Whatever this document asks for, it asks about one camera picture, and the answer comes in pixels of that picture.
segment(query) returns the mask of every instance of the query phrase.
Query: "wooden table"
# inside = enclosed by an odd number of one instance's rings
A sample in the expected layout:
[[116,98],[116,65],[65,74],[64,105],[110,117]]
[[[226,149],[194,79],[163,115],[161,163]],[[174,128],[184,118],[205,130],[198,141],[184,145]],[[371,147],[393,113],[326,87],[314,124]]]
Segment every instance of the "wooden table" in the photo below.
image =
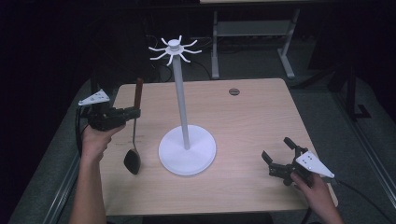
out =
[[[229,89],[240,94],[232,96]],[[142,165],[132,175],[123,165],[133,147],[134,122],[113,136],[101,161],[106,214],[170,215],[305,209],[292,187],[269,176],[263,150],[280,164],[294,151],[283,139],[315,152],[285,82],[279,78],[185,82],[187,119],[212,133],[213,163],[194,176],[179,176],[160,162],[163,136],[180,125],[175,83],[145,84],[136,147]],[[120,87],[115,107],[134,104],[134,85]]]

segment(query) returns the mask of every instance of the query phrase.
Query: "white mug tree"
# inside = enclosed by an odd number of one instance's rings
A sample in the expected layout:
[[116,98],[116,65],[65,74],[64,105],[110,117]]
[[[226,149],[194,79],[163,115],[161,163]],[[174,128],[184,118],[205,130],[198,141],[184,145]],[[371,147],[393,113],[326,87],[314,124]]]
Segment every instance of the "white mug tree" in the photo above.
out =
[[215,159],[216,142],[213,136],[204,128],[188,125],[180,58],[186,63],[190,63],[182,53],[196,54],[201,51],[185,49],[193,46],[196,41],[189,45],[180,45],[181,36],[179,39],[172,39],[167,43],[163,38],[162,41],[167,46],[165,49],[149,49],[154,51],[164,50],[165,53],[157,58],[150,59],[159,60],[165,55],[170,55],[167,65],[173,65],[181,126],[174,128],[163,137],[159,146],[160,160],[163,166],[174,174],[196,175],[205,170]]

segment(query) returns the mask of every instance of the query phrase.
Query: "hand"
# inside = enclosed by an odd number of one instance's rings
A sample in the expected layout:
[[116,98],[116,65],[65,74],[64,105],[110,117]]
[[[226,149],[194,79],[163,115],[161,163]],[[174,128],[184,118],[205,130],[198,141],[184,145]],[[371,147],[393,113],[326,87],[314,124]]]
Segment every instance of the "hand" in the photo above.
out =
[[93,129],[88,125],[82,133],[82,154],[83,161],[100,161],[107,144],[111,141],[111,136],[119,132],[125,125],[118,128],[102,132]]
[[344,223],[335,207],[327,184],[318,174],[311,175],[312,188],[309,188],[303,179],[296,173],[291,173],[291,179],[305,196],[312,210],[325,223]]

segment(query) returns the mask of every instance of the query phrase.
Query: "black cable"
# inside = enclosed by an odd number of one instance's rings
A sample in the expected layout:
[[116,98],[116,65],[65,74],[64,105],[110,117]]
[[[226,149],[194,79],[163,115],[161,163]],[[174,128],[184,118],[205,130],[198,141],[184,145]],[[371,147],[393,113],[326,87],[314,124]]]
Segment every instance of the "black cable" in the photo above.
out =
[[330,68],[328,68],[326,70],[323,70],[323,71],[320,71],[320,72],[314,74],[312,77],[310,77],[309,79],[307,79],[307,80],[305,80],[305,81],[303,81],[303,82],[301,82],[299,84],[290,86],[290,88],[291,89],[304,89],[304,88],[316,83],[317,81],[321,80],[322,78],[324,78],[326,76],[329,76],[329,75],[332,75],[333,73],[336,72],[336,70],[340,66],[341,66],[341,64],[333,65],[333,66],[331,66]]
[[209,79],[211,79],[211,78],[212,78],[212,77],[210,76],[210,73],[209,73],[209,71],[207,71],[206,67],[205,67],[203,64],[201,64],[201,63],[198,63],[198,62],[195,62],[195,61],[191,61],[191,62],[192,62],[192,63],[196,63],[196,64],[200,65],[201,67],[203,67],[203,68],[205,69],[205,71],[206,71],[207,75],[209,76]]
[[[165,80],[165,82],[168,82],[168,81],[172,78],[172,76],[173,76],[173,71],[172,71],[172,69],[170,69],[170,68],[169,68],[168,66],[166,66],[165,64],[159,63],[158,65],[159,65],[159,66],[162,66],[162,67],[164,67],[164,68],[166,68],[166,69],[169,71],[169,78]],[[161,78],[161,72],[159,73],[159,80],[160,80],[160,81],[163,81],[163,79]]]
[[152,38],[152,39],[154,39],[155,40],[155,45],[154,45],[154,49],[155,48],[157,48],[157,45],[158,45],[158,39],[157,39],[157,37],[155,37],[155,35],[146,35],[146,37],[149,37],[149,38]]
[[304,216],[303,220],[301,221],[301,224],[305,224],[308,221],[311,214],[312,214],[312,209],[311,209],[311,207],[308,207],[308,209],[306,209],[305,216]]
[[75,119],[76,143],[77,143],[77,149],[78,149],[79,156],[81,156],[81,152],[82,152],[82,139],[81,139],[81,132],[79,130],[80,120],[81,120],[81,109],[82,109],[82,106],[79,106],[76,111],[76,119]]
[[362,194],[360,191],[357,189],[353,188],[352,186],[348,185],[346,182],[341,181],[339,179],[335,179],[338,183],[344,185],[345,187],[351,189],[352,191],[355,191],[355,193],[359,194],[363,199],[365,199],[370,205],[372,205],[389,223],[395,224],[393,221],[390,220],[390,218],[375,204],[373,201],[371,201],[367,196]]
[[[122,20],[122,23],[123,23],[123,26],[124,26],[124,31],[125,31],[125,34],[127,36],[127,38],[126,38],[126,40],[127,40],[126,43],[128,45],[127,48],[128,49],[132,49],[133,48],[133,44],[131,43],[131,39],[133,39],[133,38],[131,37],[131,29],[129,28],[129,26],[126,25],[125,13],[122,13],[120,15],[120,19]],[[132,55],[133,55],[134,59],[137,62],[141,61],[141,57],[139,57],[138,54],[132,54]]]
[[191,46],[191,50],[201,50],[204,51],[205,49],[211,48],[213,46],[213,41],[212,41],[212,37],[204,37],[204,39],[208,39],[208,41],[206,41],[206,43],[204,44],[200,44],[200,40],[198,40],[197,44],[194,46]]
[[226,45],[224,43],[220,43],[222,41],[218,41],[218,53],[221,53],[221,54],[235,54],[235,53],[238,53],[238,52],[243,50],[242,45],[239,44],[239,43],[235,43],[233,41],[233,39],[230,38],[230,39],[228,39],[228,41],[230,41],[231,44]]
[[91,42],[99,49],[101,50],[106,56],[107,58],[111,59],[111,61],[113,61],[114,63],[116,63],[118,66],[122,67],[125,71],[133,74],[134,76],[138,77],[138,74],[134,71],[132,71],[129,67],[127,67],[125,64],[119,62],[117,59],[115,59],[111,54],[109,54],[105,49],[103,49],[102,47],[99,46],[99,44],[93,40],[91,37],[89,37],[89,39],[91,40]]

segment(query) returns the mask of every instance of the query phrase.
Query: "metal frame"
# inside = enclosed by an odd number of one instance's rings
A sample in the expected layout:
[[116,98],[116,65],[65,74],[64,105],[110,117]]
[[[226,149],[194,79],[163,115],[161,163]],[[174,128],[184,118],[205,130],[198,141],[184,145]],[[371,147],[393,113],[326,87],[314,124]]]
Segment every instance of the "metal frame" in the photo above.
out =
[[62,181],[61,186],[56,193],[52,204],[49,208],[46,217],[43,220],[43,223],[58,223],[59,218],[61,217],[61,213],[64,210],[64,206],[67,203],[67,200],[71,194],[72,188],[76,183],[78,176],[78,165],[79,165],[79,154],[76,150],[76,154],[70,164],[69,170],[67,171],[64,181]]
[[287,57],[294,29],[300,14],[300,9],[294,9],[292,19],[286,21],[218,21],[218,12],[214,11],[213,19],[213,49],[212,79],[219,79],[218,36],[240,35],[284,35],[286,42],[282,49],[278,49],[280,61],[289,79],[295,75]]

